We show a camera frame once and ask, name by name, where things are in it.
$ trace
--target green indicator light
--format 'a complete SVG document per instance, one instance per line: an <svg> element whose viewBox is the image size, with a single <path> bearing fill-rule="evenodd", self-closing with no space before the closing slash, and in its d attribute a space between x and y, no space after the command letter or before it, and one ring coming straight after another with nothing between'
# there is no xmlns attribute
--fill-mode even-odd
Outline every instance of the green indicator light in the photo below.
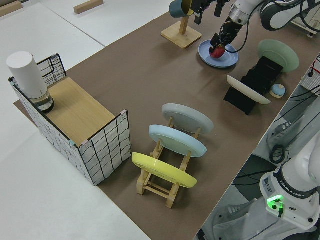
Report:
<svg viewBox="0 0 320 240"><path fill-rule="evenodd" d="M273 197L267 199L266 202L267 202L269 208L273 209L274 203L280 202L283 198L284 198L284 196L282 196L282 195L276 195L276 196L273 196Z"/></svg>

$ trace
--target wooden block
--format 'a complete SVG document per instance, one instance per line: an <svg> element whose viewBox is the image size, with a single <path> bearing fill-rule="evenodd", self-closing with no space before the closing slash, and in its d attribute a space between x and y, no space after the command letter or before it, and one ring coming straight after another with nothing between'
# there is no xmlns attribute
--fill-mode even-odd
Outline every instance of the wooden block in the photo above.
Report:
<svg viewBox="0 0 320 240"><path fill-rule="evenodd" d="M191 46L202 37L202 34L187 26L185 34L180 33L181 22L178 21L161 32L161 35L182 49Z"/></svg>
<svg viewBox="0 0 320 240"><path fill-rule="evenodd" d="M115 118L70 77L53 84L49 92L54 108L46 116L77 146Z"/></svg>
<svg viewBox="0 0 320 240"><path fill-rule="evenodd" d="M13 13L14 11L17 11L19 9L22 9L22 4L19 1L14 1L12 3L4 5L0 7L0 17Z"/></svg>
<svg viewBox="0 0 320 240"><path fill-rule="evenodd" d="M76 14L82 14L85 11L98 7L102 4L104 4L104 0L90 0L78 6L75 6L73 9Z"/></svg>

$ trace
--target red apple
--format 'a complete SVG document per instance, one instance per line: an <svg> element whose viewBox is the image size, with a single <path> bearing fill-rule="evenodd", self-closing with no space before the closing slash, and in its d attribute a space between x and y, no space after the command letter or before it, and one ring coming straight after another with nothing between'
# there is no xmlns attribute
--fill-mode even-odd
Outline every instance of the red apple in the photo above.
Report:
<svg viewBox="0 0 320 240"><path fill-rule="evenodd" d="M221 44L219 44L219 46L213 50L213 48L209 49L209 54L212 58L214 59L218 59L221 58L223 56L223 54L225 54L225 48L224 46L222 46Z"/></svg>

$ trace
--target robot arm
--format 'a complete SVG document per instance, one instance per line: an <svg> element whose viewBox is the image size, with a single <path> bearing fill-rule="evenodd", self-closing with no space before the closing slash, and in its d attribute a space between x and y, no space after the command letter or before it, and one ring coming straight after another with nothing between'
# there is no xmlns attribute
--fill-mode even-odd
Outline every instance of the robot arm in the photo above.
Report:
<svg viewBox="0 0 320 240"><path fill-rule="evenodd" d="M291 160L260 180L266 210L308 230L320 216L320 133L315 135Z"/></svg>
<svg viewBox="0 0 320 240"><path fill-rule="evenodd" d="M197 24L201 23L203 12L212 3L212 0L193 0L191 9L195 12ZM222 7L229 0L218 0L214 15L219 17ZM320 4L320 0L237 0L231 5L229 16L221 26L219 33L215 33L211 40L213 52L219 45L231 44L237 37L240 29L246 25L254 12L260 9L262 26L268 31L283 28L292 19L301 13L308 13Z"/></svg>

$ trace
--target plate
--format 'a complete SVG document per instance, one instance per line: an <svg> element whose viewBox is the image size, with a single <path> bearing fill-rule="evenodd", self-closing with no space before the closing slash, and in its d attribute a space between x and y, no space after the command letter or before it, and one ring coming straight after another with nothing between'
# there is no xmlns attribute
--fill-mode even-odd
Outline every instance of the plate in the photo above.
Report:
<svg viewBox="0 0 320 240"><path fill-rule="evenodd" d="M199 158L207 152L206 146L200 141L168 126L149 126L149 136L156 143L160 140L160 145L164 148L184 156L187 156L188 152L191 151L192 158Z"/></svg>
<svg viewBox="0 0 320 240"><path fill-rule="evenodd" d="M262 56L283 67L282 72L288 73L299 67L299 58L296 52L281 41L267 39L258 45L259 58Z"/></svg>
<svg viewBox="0 0 320 240"><path fill-rule="evenodd" d="M162 115L168 121L173 118L172 125L189 133L196 133L201 128L200 134L207 134L215 127L214 123L203 113L180 104L167 103L162 106Z"/></svg>
<svg viewBox="0 0 320 240"><path fill-rule="evenodd" d="M248 87L247 85L244 85L242 82L238 81L232 76L227 75L226 80L233 88L243 93L248 98L251 98L253 101L262 105L267 105L271 103L269 99L265 98L264 96L257 93L256 91L252 90L250 87Z"/></svg>
<svg viewBox="0 0 320 240"><path fill-rule="evenodd" d="M185 188L192 188L198 181L188 173L153 157L133 152L132 162L159 178Z"/></svg>
<svg viewBox="0 0 320 240"><path fill-rule="evenodd" d="M210 44L211 40L204 41L203 43L200 44L198 48L198 52L200 55L200 58L208 65L219 68L219 69L224 69L231 67L235 65L238 60L239 60L239 55L238 53L230 53L230 52L225 52L222 57L220 58L213 58L209 54L209 48L211 47ZM225 46L225 48L231 52L236 51L233 46L228 44Z"/></svg>

